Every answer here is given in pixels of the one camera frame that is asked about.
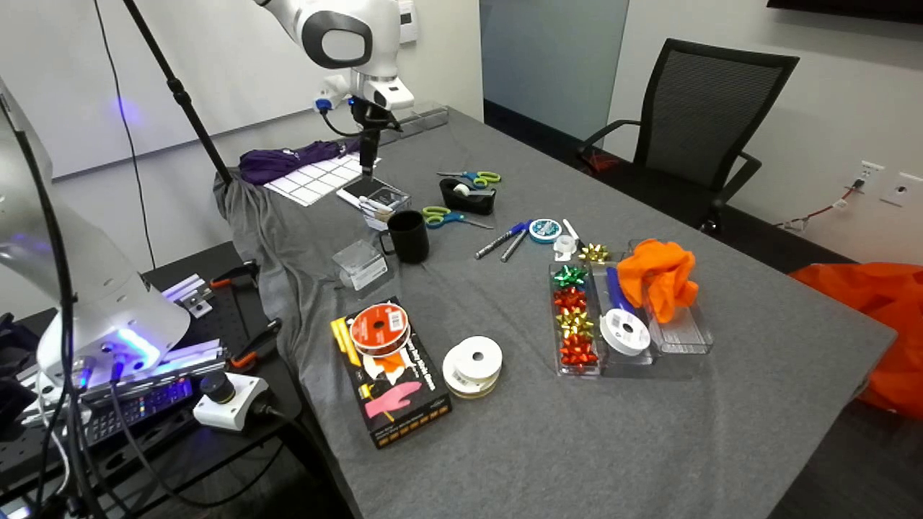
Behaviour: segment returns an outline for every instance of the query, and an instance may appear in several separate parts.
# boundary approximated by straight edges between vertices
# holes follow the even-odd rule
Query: metal stand
[[[169,76],[169,86],[170,86],[177,103],[182,106],[186,119],[193,125],[193,129],[197,129],[197,136],[200,136],[200,145],[206,146],[212,164],[218,168],[218,174],[222,176],[222,182],[232,184],[232,169],[229,169],[229,164],[222,162],[219,151],[213,146],[213,138],[207,136],[200,113],[193,109],[193,97],[186,93],[182,81],[173,76],[173,68],[170,68],[161,45],[156,44],[151,25],[145,22],[137,0],[124,0],[124,5],[127,5],[127,12],[134,14],[134,21],[137,21],[145,44],[151,45],[156,63],[158,63],[161,71]]]

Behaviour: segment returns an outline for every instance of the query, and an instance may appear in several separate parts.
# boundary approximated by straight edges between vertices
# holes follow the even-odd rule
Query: orange towel
[[[669,324],[678,305],[693,305],[695,256],[676,243],[640,243],[636,254],[618,262],[621,288],[636,309],[649,309],[659,324]]]

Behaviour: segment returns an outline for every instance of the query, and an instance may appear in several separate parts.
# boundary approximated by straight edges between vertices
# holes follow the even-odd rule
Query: red fabric
[[[923,269],[807,264],[794,277],[898,331],[862,397],[890,411],[923,419]]]

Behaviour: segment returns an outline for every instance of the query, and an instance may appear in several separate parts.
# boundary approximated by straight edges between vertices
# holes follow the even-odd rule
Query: power outlet
[[[920,198],[923,194],[923,178],[913,174],[898,174],[885,187],[884,187],[884,202],[903,207],[910,204],[913,197]]]
[[[859,162],[859,174],[851,182],[862,182],[862,189],[869,189],[884,174],[885,174],[884,164]]]

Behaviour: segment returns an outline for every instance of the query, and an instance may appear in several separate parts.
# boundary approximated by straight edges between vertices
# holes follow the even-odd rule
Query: chair backrest
[[[721,189],[797,63],[666,41],[644,94],[636,164]]]

